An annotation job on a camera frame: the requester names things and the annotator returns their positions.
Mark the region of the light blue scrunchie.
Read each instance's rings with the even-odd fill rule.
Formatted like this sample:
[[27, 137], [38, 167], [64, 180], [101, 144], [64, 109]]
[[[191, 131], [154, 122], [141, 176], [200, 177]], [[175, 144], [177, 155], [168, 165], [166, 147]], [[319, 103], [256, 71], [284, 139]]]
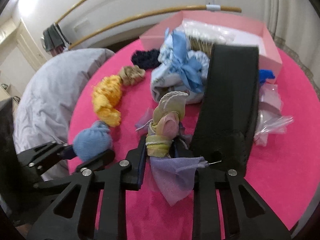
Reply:
[[110, 150], [112, 146], [109, 126], [103, 121], [94, 122], [91, 127], [79, 132], [73, 140], [73, 151], [83, 162]]

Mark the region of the yellow knit scrunchie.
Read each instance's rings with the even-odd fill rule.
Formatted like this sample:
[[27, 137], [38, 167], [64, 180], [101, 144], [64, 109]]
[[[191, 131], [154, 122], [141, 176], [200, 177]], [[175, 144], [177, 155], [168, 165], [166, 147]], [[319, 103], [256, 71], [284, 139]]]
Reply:
[[120, 125], [121, 113], [116, 109], [122, 97], [122, 79], [119, 75], [104, 77], [92, 91], [93, 111], [110, 127]]

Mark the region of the pastel organza scrunchie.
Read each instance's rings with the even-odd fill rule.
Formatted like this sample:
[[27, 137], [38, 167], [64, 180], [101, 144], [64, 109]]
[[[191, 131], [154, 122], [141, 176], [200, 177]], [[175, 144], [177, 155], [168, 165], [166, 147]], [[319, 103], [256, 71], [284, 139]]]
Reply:
[[152, 118], [143, 125], [136, 125], [137, 132], [148, 132], [145, 145], [151, 180], [170, 206], [191, 193], [196, 171], [208, 166], [203, 157], [171, 157], [169, 154], [175, 139], [182, 144], [183, 150], [188, 149], [180, 137], [187, 97], [185, 92], [168, 92], [160, 99]]

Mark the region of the black fabric pouch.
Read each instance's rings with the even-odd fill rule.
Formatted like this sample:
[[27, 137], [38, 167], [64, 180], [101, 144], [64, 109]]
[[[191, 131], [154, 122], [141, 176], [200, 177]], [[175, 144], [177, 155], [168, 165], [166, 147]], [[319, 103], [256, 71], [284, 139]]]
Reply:
[[258, 118], [259, 49], [215, 45], [190, 149], [244, 176]]

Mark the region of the beige satin scrunchie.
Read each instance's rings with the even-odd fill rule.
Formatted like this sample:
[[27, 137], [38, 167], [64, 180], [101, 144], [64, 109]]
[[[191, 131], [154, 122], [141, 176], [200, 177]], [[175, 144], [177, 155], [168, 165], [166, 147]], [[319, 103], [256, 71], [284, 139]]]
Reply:
[[142, 81], [145, 77], [145, 70], [137, 65], [121, 68], [118, 75], [121, 77], [124, 86], [133, 86]]

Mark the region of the blue cartoon drawstring bag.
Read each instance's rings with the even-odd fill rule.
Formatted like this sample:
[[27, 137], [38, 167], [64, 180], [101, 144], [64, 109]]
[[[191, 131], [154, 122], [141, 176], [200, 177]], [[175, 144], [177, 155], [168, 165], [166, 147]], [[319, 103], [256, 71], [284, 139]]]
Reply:
[[209, 57], [191, 50], [189, 39], [179, 30], [165, 30], [160, 47], [159, 67], [151, 72], [150, 89], [155, 102], [168, 92], [185, 92], [187, 104], [199, 103], [204, 95]]

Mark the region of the royal blue knit cloth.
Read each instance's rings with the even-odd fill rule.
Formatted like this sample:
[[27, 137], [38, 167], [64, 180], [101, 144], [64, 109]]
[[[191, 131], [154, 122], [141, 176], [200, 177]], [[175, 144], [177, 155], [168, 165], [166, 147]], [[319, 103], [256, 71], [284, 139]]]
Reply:
[[266, 83], [268, 79], [274, 80], [276, 77], [271, 70], [260, 69], [259, 70], [259, 85], [263, 85]]

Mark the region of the cotton swab bag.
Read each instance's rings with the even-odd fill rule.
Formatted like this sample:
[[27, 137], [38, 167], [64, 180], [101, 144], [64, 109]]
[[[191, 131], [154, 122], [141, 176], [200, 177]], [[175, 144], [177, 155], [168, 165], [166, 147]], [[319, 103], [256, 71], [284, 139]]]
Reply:
[[202, 51], [210, 57], [215, 44], [229, 44], [235, 39], [235, 33], [217, 25], [199, 21], [183, 20], [181, 27], [189, 39], [191, 49]]

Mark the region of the pink round table cover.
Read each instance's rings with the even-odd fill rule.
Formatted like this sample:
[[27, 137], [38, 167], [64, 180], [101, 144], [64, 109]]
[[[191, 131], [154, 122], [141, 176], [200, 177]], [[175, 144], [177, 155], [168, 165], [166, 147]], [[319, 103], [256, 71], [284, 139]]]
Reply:
[[[114, 54], [91, 77], [74, 109], [68, 143], [97, 120], [91, 102], [93, 86], [131, 65], [136, 50], [143, 50], [140, 40]], [[300, 66], [283, 50], [278, 51], [283, 63], [277, 77], [281, 112], [292, 116], [294, 122], [284, 134], [269, 135], [265, 147], [253, 146], [245, 179], [290, 230], [306, 211], [319, 185], [319, 99]], [[135, 123], [148, 108], [157, 105], [150, 93], [150, 74], [146, 72], [141, 83], [125, 90], [118, 105], [121, 124], [111, 129], [117, 161], [137, 147]], [[151, 189], [147, 172], [149, 167], [142, 188], [126, 193], [127, 239], [191, 239], [193, 195], [171, 207], [160, 192]]]

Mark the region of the grey white pillow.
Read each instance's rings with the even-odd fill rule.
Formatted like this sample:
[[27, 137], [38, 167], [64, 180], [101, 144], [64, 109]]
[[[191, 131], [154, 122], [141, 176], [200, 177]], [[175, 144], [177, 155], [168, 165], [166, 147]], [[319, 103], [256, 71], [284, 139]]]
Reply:
[[83, 89], [113, 55], [105, 48], [67, 51], [47, 61], [35, 73], [15, 113], [16, 153], [47, 142], [67, 142], [71, 117]]

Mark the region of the clear plastic zip bag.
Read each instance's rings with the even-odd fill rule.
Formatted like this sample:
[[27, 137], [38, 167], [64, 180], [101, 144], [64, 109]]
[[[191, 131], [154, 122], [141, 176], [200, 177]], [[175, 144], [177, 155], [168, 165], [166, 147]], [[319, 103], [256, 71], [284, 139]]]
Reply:
[[259, 90], [258, 119], [254, 142], [266, 146], [270, 134], [284, 134], [287, 126], [294, 122], [293, 116], [282, 115], [283, 102], [278, 93], [278, 86], [265, 83]]

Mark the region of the grey clothes on barre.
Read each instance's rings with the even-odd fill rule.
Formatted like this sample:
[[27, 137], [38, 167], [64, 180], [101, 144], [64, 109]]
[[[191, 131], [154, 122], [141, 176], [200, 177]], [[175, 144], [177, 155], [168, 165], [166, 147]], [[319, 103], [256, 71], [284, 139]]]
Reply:
[[43, 42], [45, 51], [52, 55], [62, 53], [70, 45], [60, 26], [56, 23], [53, 23], [43, 31]]

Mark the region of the cream door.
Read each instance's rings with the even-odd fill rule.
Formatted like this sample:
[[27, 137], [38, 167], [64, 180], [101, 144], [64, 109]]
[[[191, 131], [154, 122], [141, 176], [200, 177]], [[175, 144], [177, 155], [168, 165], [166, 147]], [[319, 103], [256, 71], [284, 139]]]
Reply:
[[23, 22], [10, 18], [1, 25], [1, 83], [11, 94], [23, 94], [46, 61]]

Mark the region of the white barre stand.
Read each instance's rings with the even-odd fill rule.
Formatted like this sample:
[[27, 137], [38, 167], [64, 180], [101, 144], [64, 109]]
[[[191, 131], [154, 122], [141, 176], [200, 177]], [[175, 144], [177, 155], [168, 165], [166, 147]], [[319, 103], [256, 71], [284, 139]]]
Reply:
[[215, 0], [208, 0], [206, 4], [206, 10], [216, 12], [221, 11], [221, 5], [215, 3]]

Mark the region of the lower wooden ballet barre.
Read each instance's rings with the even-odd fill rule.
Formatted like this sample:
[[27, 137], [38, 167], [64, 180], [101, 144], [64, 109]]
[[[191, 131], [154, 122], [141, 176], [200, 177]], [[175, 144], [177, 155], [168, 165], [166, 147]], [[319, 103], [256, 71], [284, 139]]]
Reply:
[[108, 30], [111, 30], [113, 28], [119, 27], [121, 25], [130, 23], [130, 22], [145, 19], [148, 17], [163, 15], [163, 14], [169, 14], [169, 13], [174, 13], [174, 12], [179, 12], [179, 11], [194, 11], [194, 10], [207, 10], [207, 11], [212, 11], [212, 12], [226, 11], [226, 12], [242, 13], [242, 9], [240, 7], [229, 7], [229, 6], [218, 5], [218, 4], [182, 5], [182, 6], [169, 7], [169, 8], [159, 9], [159, 10], [152, 10], [152, 11], [144, 12], [141, 14], [137, 14], [135, 16], [130, 16], [130, 17], [125, 18], [124, 20], [120, 20], [120, 21], [114, 22], [112, 24], [109, 24], [109, 25], [95, 31], [94, 33], [86, 35], [85, 37], [72, 43], [68, 49], [72, 50], [73, 48], [77, 47], [78, 45], [82, 44], [83, 42], [85, 42], [85, 41], [87, 41], [87, 40], [89, 40], [89, 39], [91, 39], [101, 33], [104, 33]]

